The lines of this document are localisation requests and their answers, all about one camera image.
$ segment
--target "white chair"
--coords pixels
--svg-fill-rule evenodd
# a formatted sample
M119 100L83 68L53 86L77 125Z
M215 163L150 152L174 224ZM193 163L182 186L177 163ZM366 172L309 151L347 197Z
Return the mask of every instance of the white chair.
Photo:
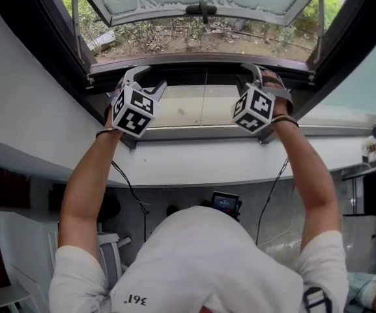
M30 293L25 291L21 286L6 286L5 288L0 288L0 307L8 307L13 313L19 313L16 307L16 303L24 301L31 297Z
M107 278L107 290L111 290L127 270L127 266L121 264L118 248L131 242L130 237L120 240L116 233L98 232L98 246L101 267Z

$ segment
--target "hand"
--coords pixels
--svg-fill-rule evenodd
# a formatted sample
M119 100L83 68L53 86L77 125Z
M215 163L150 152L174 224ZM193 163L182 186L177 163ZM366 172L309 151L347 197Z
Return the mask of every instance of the hand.
M112 94L111 97L117 97L119 92L121 91L121 84L123 83L124 77L120 79L118 82L117 86L115 87L114 93ZM104 128L111 128L112 127L112 106L109 106L109 112L108 112L108 117L107 121L105 122Z
M112 94L112 97L118 96L119 92L121 91L121 84L123 83L123 80L124 80L124 77L122 77L121 80L118 82L117 86L115 87L114 93ZM104 128L111 128L111 127L112 127L112 106L109 106L107 121L105 122ZM109 134L113 134L121 138L123 132L120 130L116 130L116 131L110 132Z
M270 76L271 78L279 79L279 77L275 73L269 70L262 70L261 75ZM273 82L265 82L263 86L282 89L281 85L278 85L277 83L273 83ZM274 103L274 109L273 109L273 116L279 116L279 115L287 115L287 102L284 98L276 97L276 101Z

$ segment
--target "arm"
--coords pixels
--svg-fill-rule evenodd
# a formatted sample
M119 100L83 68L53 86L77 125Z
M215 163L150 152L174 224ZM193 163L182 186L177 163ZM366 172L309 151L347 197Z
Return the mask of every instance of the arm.
M106 128L110 127L111 112ZM99 135L73 171L63 197L59 247L76 246L99 261L96 219L106 189L109 168L121 132Z
M263 72L276 77L269 71ZM277 87L275 83L266 85ZM276 100L274 115L287 115L285 100ZM340 230L336 191L324 162L298 127L291 122L282 121L274 123L273 129L286 149L295 184L305 206L303 250L317 235L330 230Z

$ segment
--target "black window frame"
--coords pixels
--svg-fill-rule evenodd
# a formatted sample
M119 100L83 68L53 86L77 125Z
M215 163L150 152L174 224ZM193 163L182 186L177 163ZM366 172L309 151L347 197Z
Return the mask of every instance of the black window frame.
M315 61L317 52L313 52L306 63L235 53L174 53L98 64L82 37L75 37L72 18L61 0L0 0L0 15L43 67L102 124L107 93L131 67L152 66L152 71L140 81L144 87L163 79L169 85L191 85L204 76L208 84L235 84L237 76L251 78L240 68L244 62L270 68L282 77L285 86L292 89L293 115L300 119L348 77L376 46L376 0L346 0L321 38L319 58ZM266 128L257 136L234 134L233 138L259 138L267 143L274 134ZM134 148L142 140L126 136L123 142Z

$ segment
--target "floor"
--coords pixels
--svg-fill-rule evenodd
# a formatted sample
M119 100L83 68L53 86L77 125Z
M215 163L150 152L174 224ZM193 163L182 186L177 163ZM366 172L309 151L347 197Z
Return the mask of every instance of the floor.
M352 206L347 197L347 183L338 174L333 175L342 214L350 213ZM168 205L180 209L210 200L213 191L238 194L243 201L240 224L255 238L257 223L272 182L247 185L212 186L197 188L135 189L141 201L151 204L147 216L147 237L165 219ZM143 244L143 214L128 189L115 189L121 203L121 212L104 223L103 230L117 232L120 237L130 235L132 242L121 248L124 264L131 264ZM292 267L300 252L300 236L304 225L304 208L294 189L293 180L278 183L261 222L259 248L276 261ZM343 217L342 232L347 253L347 268L352 272L376 273L376 216Z

